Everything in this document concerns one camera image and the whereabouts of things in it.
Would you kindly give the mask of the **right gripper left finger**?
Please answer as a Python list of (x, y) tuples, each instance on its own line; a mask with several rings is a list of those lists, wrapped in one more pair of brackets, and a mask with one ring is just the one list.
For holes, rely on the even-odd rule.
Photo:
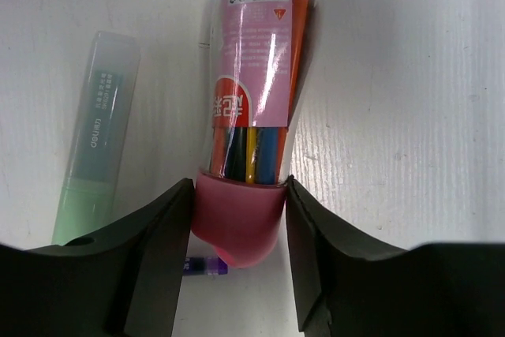
[(185, 178), (150, 204), (66, 245), (3, 245), (2, 335), (171, 335), (193, 197), (193, 182)]

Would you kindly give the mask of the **pink capped marker bottle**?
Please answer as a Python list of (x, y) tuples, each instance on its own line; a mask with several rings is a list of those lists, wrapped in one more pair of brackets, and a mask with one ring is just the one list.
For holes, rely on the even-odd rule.
[(192, 231), (228, 265), (274, 248), (320, 0), (210, 0), (209, 115)]

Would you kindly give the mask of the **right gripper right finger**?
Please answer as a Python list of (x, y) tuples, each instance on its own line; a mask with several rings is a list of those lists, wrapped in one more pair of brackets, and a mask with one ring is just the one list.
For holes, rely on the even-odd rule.
[(295, 179), (286, 190), (294, 300), (304, 335), (503, 335), (503, 244), (400, 249), (330, 212)]

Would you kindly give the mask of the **green highlighter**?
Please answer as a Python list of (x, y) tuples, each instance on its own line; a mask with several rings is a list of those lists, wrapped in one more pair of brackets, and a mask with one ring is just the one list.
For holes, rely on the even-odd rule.
[(133, 37), (95, 34), (54, 225), (55, 245), (110, 222), (139, 63)]

